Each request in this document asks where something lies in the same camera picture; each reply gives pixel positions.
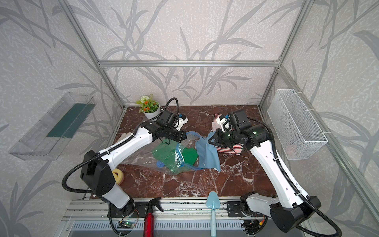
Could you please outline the light blue tank top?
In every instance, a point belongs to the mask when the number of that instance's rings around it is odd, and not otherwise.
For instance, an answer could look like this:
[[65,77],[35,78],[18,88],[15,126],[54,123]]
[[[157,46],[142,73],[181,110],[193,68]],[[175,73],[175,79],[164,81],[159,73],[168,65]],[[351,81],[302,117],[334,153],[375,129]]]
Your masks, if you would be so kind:
[[208,143],[208,140],[215,134],[215,131],[210,132],[205,138],[199,133],[194,132],[194,136],[198,138],[195,143],[195,149],[199,157],[198,168],[201,169],[214,169],[221,171],[220,159],[218,156],[217,148]]

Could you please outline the clear vacuum bag blue zipper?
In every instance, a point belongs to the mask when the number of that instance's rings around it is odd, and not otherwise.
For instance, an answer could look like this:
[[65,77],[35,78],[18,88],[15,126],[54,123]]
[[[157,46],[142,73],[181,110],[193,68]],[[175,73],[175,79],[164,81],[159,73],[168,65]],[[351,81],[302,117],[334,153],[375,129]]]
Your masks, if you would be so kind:
[[160,138],[136,151],[123,165],[136,165],[157,170],[169,175],[205,169],[204,157],[197,145],[201,135],[190,131],[181,143]]

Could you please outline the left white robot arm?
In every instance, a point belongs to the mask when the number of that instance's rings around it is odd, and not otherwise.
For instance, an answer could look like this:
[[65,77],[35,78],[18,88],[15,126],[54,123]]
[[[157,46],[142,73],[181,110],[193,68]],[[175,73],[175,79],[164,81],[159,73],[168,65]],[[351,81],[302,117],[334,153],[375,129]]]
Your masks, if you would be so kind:
[[[90,193],[119,210],[131,209],[134,201],[132,197],[116,182],[113,171],[125,165],[143,148],[147,148],[156,140],[166,139],[170,142],[181,143],[187,138],[183,126],[188,122],[187,116],[161,111],[154,119],[143,121],[135,130],[115,143],[99,152],[87,152],[82,163],[76,165],[62,179],[64,190],[71,193]],[[72,188],[68,179],[76,171],[80,171],[80,178],[87,189]]]

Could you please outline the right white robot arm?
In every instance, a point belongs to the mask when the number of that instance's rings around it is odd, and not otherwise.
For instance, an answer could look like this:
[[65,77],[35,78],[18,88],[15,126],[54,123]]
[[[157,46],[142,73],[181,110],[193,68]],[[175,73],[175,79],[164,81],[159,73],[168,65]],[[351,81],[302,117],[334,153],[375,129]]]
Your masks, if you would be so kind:
[[259,212],[271,218],[284,233],[297,228],[311,236],[320,237],[321,233],[301,226],[301,223],[316,213],[335,230],[332,234],[334,237],[342,236],[340,227],[319,210],[321,202],[318,197],[308,195],[277,153],[270,127],[259,120],[256,125],[252,125],[251,121],[251,118],[238,117],[237,114],[221,115],[216,119],[220,128],[208,140],[209,144],[221,148],[242,144],[261,164],[275,189],[275,198],[258,193],[242,197],[243,211],[248,215]]

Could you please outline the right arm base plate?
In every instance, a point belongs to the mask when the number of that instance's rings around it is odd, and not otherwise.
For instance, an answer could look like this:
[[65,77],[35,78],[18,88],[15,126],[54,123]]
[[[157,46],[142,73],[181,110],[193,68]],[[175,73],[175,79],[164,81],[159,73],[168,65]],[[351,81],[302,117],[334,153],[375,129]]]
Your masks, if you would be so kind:
[[252,215],[247,215],[242,211],[241,208],[241,201],[227,201],[226,202],[226,208],[228,217],[251,217]]

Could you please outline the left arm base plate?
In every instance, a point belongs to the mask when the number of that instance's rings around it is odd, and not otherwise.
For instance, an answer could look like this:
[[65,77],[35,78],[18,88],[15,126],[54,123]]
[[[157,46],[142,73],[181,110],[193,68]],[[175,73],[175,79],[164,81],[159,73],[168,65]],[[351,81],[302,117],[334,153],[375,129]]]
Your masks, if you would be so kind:
[[113,204],[110,204],[111,211],[108,211],[107,217],[122,218],[144,218],[147,214],[148,203],[146,201],[137,201],[133,204],[127,204],[122,209],[116,208]]

